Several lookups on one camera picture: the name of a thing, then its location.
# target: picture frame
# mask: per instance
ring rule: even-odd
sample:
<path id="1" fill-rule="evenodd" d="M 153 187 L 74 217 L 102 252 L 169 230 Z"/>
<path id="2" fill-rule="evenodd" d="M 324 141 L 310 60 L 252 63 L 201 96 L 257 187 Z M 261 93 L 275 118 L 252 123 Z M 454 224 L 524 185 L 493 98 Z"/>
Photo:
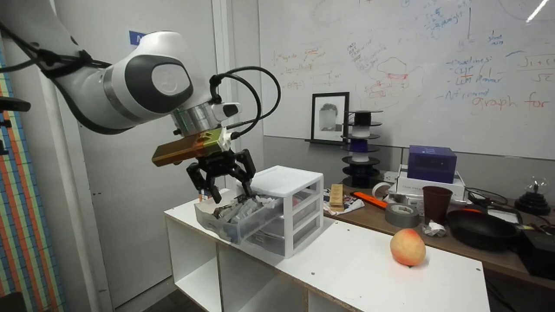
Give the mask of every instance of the picture frame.
<path id="1" fill-rule="evenodd" d="M 349 128 L 349 92 L 314 93 L 312 95 L 312 126 L 310 141 L 314 143 L 343 142 Z"/>

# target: black picture frame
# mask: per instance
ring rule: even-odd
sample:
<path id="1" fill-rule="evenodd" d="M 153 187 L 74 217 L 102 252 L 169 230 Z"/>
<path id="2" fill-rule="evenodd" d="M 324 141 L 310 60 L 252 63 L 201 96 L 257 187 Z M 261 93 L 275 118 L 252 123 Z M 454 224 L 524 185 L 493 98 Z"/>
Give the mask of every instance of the black picture frame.
<path id="1" fill-rule="evenodd" d="M 347 126 L 349 122 L 349 114 L 347 113 L 349 111 L 349 96 L 349 92 L 314 93 L 312 95 L 312 122 L 309 142 L 336 145 L 345 141 L 343 137 L 346 137 L 349 133 L 349 128 Z M 330 105 L 332 109 L 324 109 L 325 105 Z M 335 129 L 338 129 L 339 124 L 337 122 L 340 122 L 340 131 L 333 130 L 333 127 L 325 128 L 326 130 L 320 127 L 322 118 L 322 113 L 320 113 L 320 111 L 334 110 L 333 106 L 337 109 Z"/>

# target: duct tape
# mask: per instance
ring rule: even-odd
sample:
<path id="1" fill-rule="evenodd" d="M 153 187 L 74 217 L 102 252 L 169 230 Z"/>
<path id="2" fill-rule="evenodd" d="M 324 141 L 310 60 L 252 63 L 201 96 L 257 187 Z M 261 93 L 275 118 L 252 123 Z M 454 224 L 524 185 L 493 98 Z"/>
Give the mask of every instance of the duct tape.
<path id="1" fill-rule="evenodd" d="M 387 191 L 391 188 L 391 183 L 380 182 L 372 189 L 372 196 L 377 199 L 382 199 L 387 195 Z"/>
<path id="2" fill-rule="evenodd" d="M 385 208 L 385 220 L 400 228 L 414 228 L 420 224 L 418 210 L 413 207 L 394 203 L 388 204 Z"/>

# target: black frying pan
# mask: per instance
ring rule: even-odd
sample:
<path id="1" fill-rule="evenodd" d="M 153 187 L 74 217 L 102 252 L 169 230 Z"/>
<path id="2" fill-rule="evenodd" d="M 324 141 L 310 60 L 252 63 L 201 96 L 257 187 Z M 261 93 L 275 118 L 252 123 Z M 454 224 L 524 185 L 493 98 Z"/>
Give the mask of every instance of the black frying pan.
<path id="1" fill-rule="evenodd" d="M 517 229 L 504 220 L 476 210 L 456 210 L 447 214 L 451 235 L 464 244 L 483 250 L 506 249 Z"/>

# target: peach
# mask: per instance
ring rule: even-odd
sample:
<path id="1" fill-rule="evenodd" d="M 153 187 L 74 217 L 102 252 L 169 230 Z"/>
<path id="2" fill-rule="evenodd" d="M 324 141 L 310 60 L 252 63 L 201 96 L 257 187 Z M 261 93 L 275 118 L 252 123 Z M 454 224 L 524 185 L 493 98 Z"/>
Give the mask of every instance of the peach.
<path id="1" fill-rule="evenodd" d="M 397 232 L 391 239 L 389 248 L 395 261 L 408 266 L 421 264 L 426 256 L 424 241 L 413 229 Z"/>

